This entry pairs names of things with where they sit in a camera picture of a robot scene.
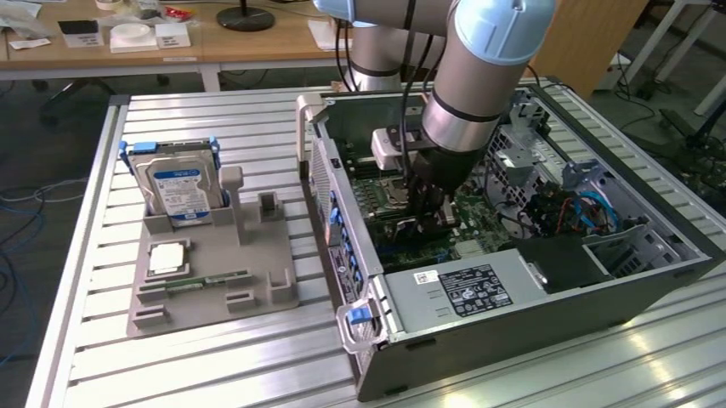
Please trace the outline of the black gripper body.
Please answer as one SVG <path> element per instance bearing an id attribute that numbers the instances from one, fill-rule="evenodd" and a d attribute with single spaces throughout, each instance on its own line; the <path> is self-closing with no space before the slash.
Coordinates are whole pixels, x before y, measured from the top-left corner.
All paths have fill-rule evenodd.
<path id="1" fill-rule="evenodd" d="M 412 193 L 436 190 L 453 196 L 482 158 L 482 150 L 453 152 L 444 148 L 420 150 L 413 162 Z"/>

